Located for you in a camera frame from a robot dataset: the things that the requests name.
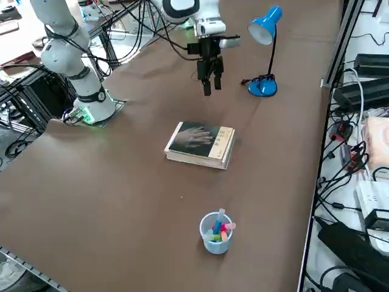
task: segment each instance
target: black power adapter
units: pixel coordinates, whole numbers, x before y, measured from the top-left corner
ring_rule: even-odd
[[[389,292],[389,259],[341,222],[327,224],[316,218],[322,230],[318,238],[354,271],[372,291]]]

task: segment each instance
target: hand image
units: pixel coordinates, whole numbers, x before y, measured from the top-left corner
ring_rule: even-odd
[[[196,148],[203,145],[212,144],[213,137],[210,132],[206,132],[204,127],[189,128],[178,132],[174,143],[181,147]]]

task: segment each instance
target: lamp shade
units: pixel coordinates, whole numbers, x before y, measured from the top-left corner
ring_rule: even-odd
[[[264,17],[259,17],[249,24],[251,36],[260,44],[273,43],[275,26],[282,17],[282,8],[273,6]]]

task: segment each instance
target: blue desk lamp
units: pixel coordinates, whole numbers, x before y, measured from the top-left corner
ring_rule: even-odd
[[[242,85],[250,82],[249,92],[255,96],[270,97],[277,92],[277,83],[275,76],[272,74],[272,66],[275,53],[275,44],[277,42],[277,22],[282,17],[280,6],[270,8],[267,15],[253,20],[249,24],[251,36],[260,44],[273,43],[272,57],[270,59],[269,70],[266,75],[260,75],[254,79],[244,79]]]

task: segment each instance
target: pen holder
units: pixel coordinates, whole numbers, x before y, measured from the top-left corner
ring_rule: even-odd
[[[200,234],[201,238],[204,238],[204,235],[207,233],[212,226],[215,225],[216,218],[218,217],[218,212],[212,212],[204,216],[200,222]],[[222,224],[232,223],[230,217],[224,214],[222,219]],[[231,245],[233,230],[230,231],[228,240],[226,242],[204,242],[204,246],[211,254],[223,254],[229,250]]]

